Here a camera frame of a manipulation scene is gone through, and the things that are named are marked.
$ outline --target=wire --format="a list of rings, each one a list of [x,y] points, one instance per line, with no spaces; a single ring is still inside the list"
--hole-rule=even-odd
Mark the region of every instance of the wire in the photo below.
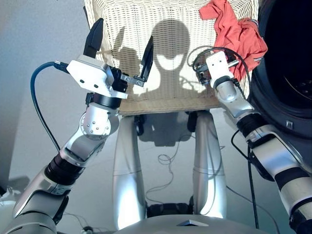
[[[234,50],[231,50],[231,49],[229,49],[229,48],[226,48],[226,47],[213,47],[213,48],[209,48],[209,49],[206,49],[206,50],[202,51],[201,53],[199,53],[199,54],[197,55],[197,57],[195,58],[195,60],[194,60],[194,62],[193,62],[193,64],[192,64],[193,70],[194,70],[195,72],[197,72],[197,70],[195,69],[195,65],[196,65],[198,59],[199,59],[202,55],[204,55],[204,54],[206,54],[206,53],[208,53],[208,52],[210,52],[210,51],[213,51],[213,50],[223,50],[223,51],[225,51],[225,52],[234,54],[235,56],[237,56],[237,57],[239,58],[239,60],[242,62],[243,66],[244,66],[244,68],[245,68],[246,75],[247,75],[247,79],[248,79],[249,92],[251,92],[251,78],[250,78],[250,75],[249,75],[248,66],[247,66],[245,60],[242,58],[241,55],[239,55],[237,52],[235,52]]]
[[[254,215],[254,224],[257,229],[259,229],[259,221],[258,221],[258,213],[257,213],[257,207],[255,202],[255,194],[254,194],[254,182],[253,182],[253,175],[252,175],[252,168],[251,168],[251,160],[249,157],[247,157],[235,144],[234,144],[234,137],[239,132],[237,130],[232,138],[231,138],[231,144],[237,149],[237,151],[248,161],[248,176],[249,176],[249,184],[250,184],[250,190],[252,194],[252,201],[253,201],[253,215]],[[248,155],[250,155],[250,147],[248,146]]]
[[[250,161],[248,161],[248,176],[249,176],[250,191],[251,191],[251,194],[252,194],[252,201],[253,201],[254,225],[255,225],[255,228],[259,229],[257,205],[256,205],[256,201],[255,201],[255,194],[254,194],[254,182],[253,182],[253,174],[252,174],[252,164],[251,164]]]
[[[101,232],[102,230],[110,231],[108,228],[105,228],[105,227],[92,227],[92,226],[90,226],[90,225],[88,224],[87,220],[86,220],[83,216],[81,216],[81,215],[72,214],[72,213],[68,213],[68,212],[64,212],[64,216],[65,216],[65,215],[73,216],[73,217],[79,222],[79,225],[81,226],[82,229],[85,228],[85,227],[91,227],[92,229],[99,230],[100,232]],[[83,226],[83,224],[82,224],[80,218],[85,222],[85,224],[86,224],[85,226]]]
[[[301,96],[303,96],[304,98],[306,98],[306,99],[312,101],[312,98],[309,98],[309,97],[303,95],[303,94],[302,94],[301,92],[299,92],[295,87],[293,87],[292,84],[288,81],[288,79],[287,79],[285,76],[284,76],[284,79],[285,79],[286,82],[289,84],[289,86],[290,86],[292,89],[294,89],[299,95],[301,95]]]
[[[157,159],[158,159],[158,162],[161,164],[161,165],[168,165],[168,170],[169,170],[169,173],[171,174],[171,179],[169,180],[168,183],[164,184],[164,185],[161,185],[161,186],[155,186],[155,187],[152,187],[150,188],[148,191],[146,191],[145,193],[145,197],[147,200],[149,201],[152,201],[152,202],[157,202],[157,203],[160,203],[160,204],[163,204],[163,202],[161,201],[158,201],[158,200],[154,200],[154,199],[151,199],[149,198],[148,194],[149,193],[152,193],[152,192],[156,192],[156,191],[160,191],[160,190],[163,190],[165,188],[167,188],[173,181],[175,175],[171,169],[171,166],[172,166],[172,162],[174,161],[175,157],[176,157],[176,154],[179,150],[179,146],[180,146],[180,142],[182,141],[183,137],[192,137],[192,138],[195,138],[194,136],[190,135],[190,134],[185,134],[185,135],[182,135],[179,140],[178,140],[178,143],[177,143],[177,147],[176,147],[176,150],[175,150],[175,153],[172,157],[166,155],[166,154],[160,154],[158,155]]]
[[[229,186],[226,186],[228,190],[230,190],[232,193],[240,196],[241,198],[245,199],[246,201],[250,202],[250,203],[253,203],[251,200],[249,200],[247,197],[243,196],[242,194],[234,191],[232,188],[230,188]],[[276,220],[274,219],[274,217],[270,214],[269,211],[267,211],[264,207],[256,204],[257,207],[259,207],[261,210],[263,210],[269,217],[270,219],[272,220],[273,224],[274,224],[274,227],[275,227],[275,232],[276,234],[280,234],[280,231],[279,231],[279,228],[278,228],[278,225],[277,225],[277,222]]]
[[[57,151],[59,152],[60,150],[60,147],[59,147],[59,144],[57,143],[57,141],[55,140],[52,132],[50,131],[48,125],[46,124],[42,114],[41,114],[41,111],[40,111],[40,108],[39,108],[39,105],[38,105],[38,102],[37,102],[37,97],[36,97],[36,92],[35,92],[35,81],[36,81],[36,77],[37,75],[39,74],[39,72],[41,72],[43,69],[47,68],[47,67],[52,67],[52,66],[55,66],[55,62],[47,62],[47,63],[44,63],[43,65],[39,66],[32,74],[31,76],[31,79],[30,79],[30,92],[31,92],[31,97],[32,97],[32,100],[33,100],[33,103],[34,103],[34,106],[35,106],[35,110],[38,114],[38,117],[44,127],[44,129],[46,130],[47,134],[49,135],[50,139],[52,140],[54,146],[56,147]]]
[[[81,226],[81,228],[84,228],[84,227],[86,227],[86,226],[90,226],[90,225],[88,224],[88,222],[86,221],[86,219],[85,219],[84,217],[80,216],[80,215],[71,214],[71,213],[68,213],[68,212],[64,212],[64,216],[65,216],[65,215],[73,216],[73,217],[79,222],[79,225]],[[83,224],[82,224],[81,220],[79,219],[79,217],[81,217],[81,218],[83,219],[83,221],[86,223],[85,226],[83,226]]]
[[[247,160],[249,161],[249,158],[234,144],[234,137],[237,135],[237,133],[239,132],[239,130],[237,130],[232,138],[231,138],[231,144],[234,146],[234,148]]]

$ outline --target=wicker basket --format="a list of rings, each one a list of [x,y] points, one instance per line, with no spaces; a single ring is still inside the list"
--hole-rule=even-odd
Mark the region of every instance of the wicker basket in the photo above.
[[[218,107],[213,90],[199,84],[189,66],[205,49],[203,46],[213,46],[215,42],[215,20],[203,21],[198,13],[207,3],[207,0],[85,0],[90,27],[98,18],[104,19],[103,42],[97,59],[131,76],[139,75],[145,46],[149,37],[154,37],[154,63],[148,82],[144,88],[129,85],[121,114]],[[257,19],[258,0],[230,0],[230,3],[238,19]]]

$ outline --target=black rubber seal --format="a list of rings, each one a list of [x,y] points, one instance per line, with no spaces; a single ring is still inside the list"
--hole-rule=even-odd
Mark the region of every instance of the black rubber seal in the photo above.
[[[290,215],[289,226],[297,233],[297,234],[311,234],[312,230],[312,219],[307,219],[300,210],[294,210]]]
[[[222,84],[222,83],[224,83],[224,82],[226,82],[226,81],[231,81],[231,78],[230,78],[229,76],[220,77],[219,79],[217,79],[217,80],[214,82],[214,89],[215,89],[218,85],[220,85],[220,84]]]
[[[284,185],[287,184],[289,181],[303,177],[309,177],[308,173],[303,171],[300,167],[293,167],[278,173],[275,176],[275,181],[278,185],[279,190],[281,191]]]
[[[117,97],[106,97],[97,93],[94,93],[93,95],[93,102],[112,109],[117,109],[121,104],[121,100],[122,99]]]
[[[56,155],[45,168],[45,175],[57,184],[71,185],[79,178],[84,168],[75,166]]]
[[[237,127],[243,136],[246,137],[253,130],[267,124],[267,121],[260,114],[251,114],[243,117],[237,123]]]

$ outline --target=black cable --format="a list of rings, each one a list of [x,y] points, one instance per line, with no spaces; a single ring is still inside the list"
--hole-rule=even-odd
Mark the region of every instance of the black cable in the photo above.
[[[231,144],[237,149],[237,151],[248,161],[248,176],[249,176],[249,184],[250,184],[250,190],[252,194],[252,203],[253,203],[253,215],[254,215],[254,223],[255,227],[259,229],[259,221],[258,221],[258,212],[257,212],[257,206],[255,201],[255,194],[254,194],[254,182],[253,182],[253,175],[252,175],[252,168],[251,168],[251,161],[249,157],[247,157],[235,144],[234,144],[234,137],[239,132],[237,130],[232,138],[231,138]],[[250,147],[248,146],[248,155],[250,155]]]
[[[49,135],[50,139],[52,140],[55,148],[58,150],[60,150],[60,147],[59,147],[59,144],[57,143],[57,141],[55,140],[53,134],[51,133],[48,125],[46,124],[46,122],[44,121],[44,118],[42,116],[42,113],[40,111],[40,108],[38,106],[38,102],[37,102],[37,98],[36,98],[36,92],[35,92],[35,80],[36,80],[36,77],[37,75],[39,74],[39,72],[41,72],[43,69],[47,68],[47,67],[52,67],[54,66],[54,62],[47,62],[47,63],[44,63],[43,65],[39,66],[32,74],[31,76],[31,79],[30,79],[30,92],[31,92],[31,97],[33,99],[33,103],[34,103],[34,106],[35,106],[35,110],[38,114],[38,117],[44,127],[44,129],[46,130],[47,134]]]
[[[248,155],[250,155],[250,147],[248,146]],[[259,229],[259,220],[258,220],[258,212],[257,212],[257,205],[255,201],[255,194],[254,194],[254,182],[253,182],[253,174],[252,174],[252,164],[250,160],[248,161],[248,176],[249,176],[249,184],[250,184],[250,191],[252,194],[252,201],[253,201],[253,216],[254,216],[254,225],[255,228]]]
[[[44,64],[42,64],[41,66],[39,66],[34,72],[33,74],[31,75],[31,79],[30,79],[30,92],[31,92],[31,97],[32,97],[32,100],[33,100],[33,103],[34,103],[34,107],[35,107],[35,110],[38,114],[38,117],[44,127],[44,129],[46,130],[47,134],[49,135],[50,139],[52,140],[54,146],[56,147],[57,151],[59,152],[60,150],[60,147],[59,147],[59,144],[58,142],[55,140],[52,132],[50,131],[48,125],[46,124],[43,116],[42,116],[42,113],[40,111],[40,108],[39,108],[39,105],[38,105],[38,102],[37,102],[37,97],[36,97],[36,92],[35,92],[35,81],[36,81],[36,77],[37,75],[45,68],[47,67],[52,67],[54,66],[56,69],[60,70],[60,71],[63,71],[63,72],[66,72],[68,73],[68,71],[66,70],[68,64],[67,63],[64,63],[64,62],[59,62],[59,61],[55,61],[55,62],[46,62]]]
[[[234,148],[247,160],[249,161],[249,158],[234,144],[234,137],[237,135],[237,133],[239,132],[239,130],[237,130],[232,138],[231,138],[231,144],[234,146]]]
[[[194,70],[195,72],[197,72],[197,70],[195,69],[195,65],[196,65],[198,59],[199,59],[202,55],[204,55],[204,54],[206,54],[206,53],[208,53],[208,52],[210,52],[210,51],[213,51],[213,50],[223,50],[223,51],[225,51],[225,52],[231,53],[232,55],[234,54],[235,56],[237,56],[237,57],[239,58],[239,60],[242,62],[243,66],[244,66],[244,68],[245,68],[246,75],[247,75],[247,79],[248,79],[249,92],[251,92],[251,78],[250,78],[250,75],[249,75],[248,66],[247,66],[245,60],[242,58],[241,55],[239,55],[237,52],[235,52],[234,50],[231,50],[231,49],[229,49],[229,48],[226,48],[226,47],[213,47],[213,48],[206,49],[206,50],[202,51],[201,53],[199,53],[199,54],[197,55],[197,57],[195,58],[195,60],[194,60],[194,62],[193,62],[193,64],[192,64],[193,70]]]

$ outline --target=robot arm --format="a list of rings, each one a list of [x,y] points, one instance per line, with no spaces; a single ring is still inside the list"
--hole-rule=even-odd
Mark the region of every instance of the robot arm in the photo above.
[[[310,233],[312,178],[307,173],[311,173],[310,168],[301,163],[301,155],[283,140],[282,134],[243,98],[231,81],[233,75],[228,69],[224,52],[209,55],[206,64],[212,77],[210,84],[221,106],[252,149],[252,164],[262,177],[277,183],[283,205],[290,216],[290,227],[298,234]]]
[[[14,210],[14,220],[3,234],[56,234],[76,179],[118,128],[118,108],[127,98],[127,82],[143,86],[153,63],[153,37],[142,60],[142,73],[134,78],[96,60],[103,32],[103,19],[94,23],[86,40],[84,55],[73,60],[67,70],[75,81],[93,93],[86,98],[87,109],[78,129],[52,161],[31,181]]]

